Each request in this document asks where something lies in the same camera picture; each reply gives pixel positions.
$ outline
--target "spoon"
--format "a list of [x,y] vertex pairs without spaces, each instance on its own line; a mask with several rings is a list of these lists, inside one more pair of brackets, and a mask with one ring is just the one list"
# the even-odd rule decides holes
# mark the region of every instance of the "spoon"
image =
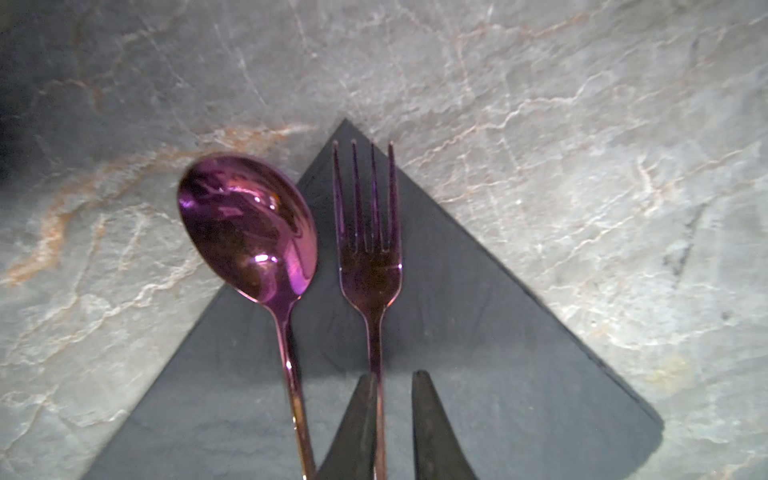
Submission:
[[235,153],[198,160],[181,179],[177,199],[184,226],[210,268],[275,319],[303,478],[312,478],[315,461],[290,342],[290,311],[317,265],[310,209],[279,171]]

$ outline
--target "purple fork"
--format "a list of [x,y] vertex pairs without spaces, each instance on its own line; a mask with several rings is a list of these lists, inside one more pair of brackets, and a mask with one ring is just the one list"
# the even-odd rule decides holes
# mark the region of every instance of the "purple fork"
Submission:
[[360,176],[357,170],[357,143],[352,141],[355,182],[354,231],[347,232],[344,195],[339,172],[339,145],[333,143],[333,206],[336,214],[336,245],[339,248],[339,282],[349,303],[360,312],[368,331],[368,362],[376,375],[376,478],[386,480],[384,444],[384,388],[382,383],[382,321],[384,312],[397,298],[402,284],[400,220],[397,211],[395,154],[389,144],[389,234],[382,234],[379,197],[376,188],[375,147],[371,144],[371,229],[366,235],[362,215]]

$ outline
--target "spoon bowl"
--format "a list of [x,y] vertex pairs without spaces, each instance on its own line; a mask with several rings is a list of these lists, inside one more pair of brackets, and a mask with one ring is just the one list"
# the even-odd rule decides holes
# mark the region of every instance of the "spoon bowl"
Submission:
[[184,226],[210,268],[275,318],[302,470],[311,478],[314,458],[290,342],[290,311],[317,265],[310,209],[278,170],[234,153],[193,164],[177,199]]

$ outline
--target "marble surface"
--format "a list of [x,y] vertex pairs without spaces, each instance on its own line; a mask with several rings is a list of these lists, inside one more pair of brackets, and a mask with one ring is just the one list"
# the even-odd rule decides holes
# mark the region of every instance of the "marble surface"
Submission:
[[345,116],[657,408],[768,470],[764,0],[0,2],[0,478],[71,479],[220,285],[175,184]]

